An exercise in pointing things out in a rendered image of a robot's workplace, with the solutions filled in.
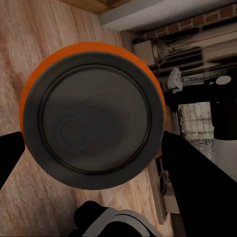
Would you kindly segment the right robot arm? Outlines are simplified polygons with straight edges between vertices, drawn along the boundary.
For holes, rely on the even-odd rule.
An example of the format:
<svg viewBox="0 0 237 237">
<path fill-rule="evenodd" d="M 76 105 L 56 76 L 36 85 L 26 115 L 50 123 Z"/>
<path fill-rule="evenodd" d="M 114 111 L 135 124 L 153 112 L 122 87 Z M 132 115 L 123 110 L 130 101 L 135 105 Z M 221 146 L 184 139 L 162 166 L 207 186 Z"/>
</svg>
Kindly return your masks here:
<svg viewBox="0 0 237 237">
<path fill-rule="evenodd" d="M 224 75 L 202 84 L 183 86 L 182 72 L 175 68 L 170 75 L 164 102 L 172 112 L 179 105 L 210 102 L 215 138 L 215 165 L 237 182 L 237 81 Z M 213 83 L 213 84 L 211 84 Z"/>
</svg>

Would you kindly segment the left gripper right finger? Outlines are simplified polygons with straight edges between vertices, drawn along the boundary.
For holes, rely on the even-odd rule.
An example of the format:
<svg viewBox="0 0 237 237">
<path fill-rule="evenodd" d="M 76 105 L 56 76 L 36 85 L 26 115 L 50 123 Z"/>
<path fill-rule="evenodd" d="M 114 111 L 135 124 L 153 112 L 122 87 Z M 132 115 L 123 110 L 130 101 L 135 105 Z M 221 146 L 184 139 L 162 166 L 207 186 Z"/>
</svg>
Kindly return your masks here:
<svg viewBox="0 0 237 237">
<path fill-rule="evenodd" d="M 187 237 L 237 237 L 237 182 L 179 135 L 161 149 Z"/>
</svg>

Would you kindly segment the can of soda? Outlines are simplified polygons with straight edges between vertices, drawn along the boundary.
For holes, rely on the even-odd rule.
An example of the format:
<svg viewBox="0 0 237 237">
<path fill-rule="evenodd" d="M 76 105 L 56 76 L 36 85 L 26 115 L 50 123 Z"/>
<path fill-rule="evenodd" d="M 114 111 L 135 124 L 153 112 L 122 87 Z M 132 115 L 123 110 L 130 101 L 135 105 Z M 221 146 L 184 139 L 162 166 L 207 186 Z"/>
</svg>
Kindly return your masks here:
<svg viewBox="0 0 237 237">
<path fill-rule="evenodd" d="M 51 177 L 83 190 L 117 187 L 153 160 L 166 109 L 133 53 L 103 42 L 64 47 L 32 72 L 19 104 L 22 137 Z"/>
</svg>

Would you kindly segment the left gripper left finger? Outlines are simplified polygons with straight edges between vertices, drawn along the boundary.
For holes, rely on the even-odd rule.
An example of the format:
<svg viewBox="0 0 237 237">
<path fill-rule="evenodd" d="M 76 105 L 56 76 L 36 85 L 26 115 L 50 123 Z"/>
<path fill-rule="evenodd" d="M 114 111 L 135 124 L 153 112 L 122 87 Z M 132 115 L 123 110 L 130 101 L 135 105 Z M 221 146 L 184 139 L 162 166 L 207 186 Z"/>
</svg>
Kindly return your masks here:
<svg viewBox="0 0 237 237">
<path fill-rule="evenodd" d="M 25 151 L 21 132 L 0 137 L 0 189 Z"/>
</svg>

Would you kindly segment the trash can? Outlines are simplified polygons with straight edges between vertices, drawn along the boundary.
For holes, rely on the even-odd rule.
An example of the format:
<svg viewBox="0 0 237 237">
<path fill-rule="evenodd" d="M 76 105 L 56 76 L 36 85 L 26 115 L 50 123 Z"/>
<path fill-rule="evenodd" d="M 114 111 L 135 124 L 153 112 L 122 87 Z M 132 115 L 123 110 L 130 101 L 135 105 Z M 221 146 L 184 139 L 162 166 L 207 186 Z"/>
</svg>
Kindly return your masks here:
<svg viewBox="0 0 237 237">
<path fill-rule="evenodd" d="M 170 128 L 170 119 L 169 119 L 169 116 L 168 116 L 168 111 L 166 110 L 166 119 L 167 121 L 165 121 L 165 127 L 164 127 L 164 131 L 165 132 L 170 132 L 171 133 L 171 128 Z M 152 158 L 158 158 L 162 156 L 162 149 L 161 149 L 161 144 L 160 144 L 160 147 L 158 149 L 158 151 L 156 152 L 155 156 Z"/>
</svg>

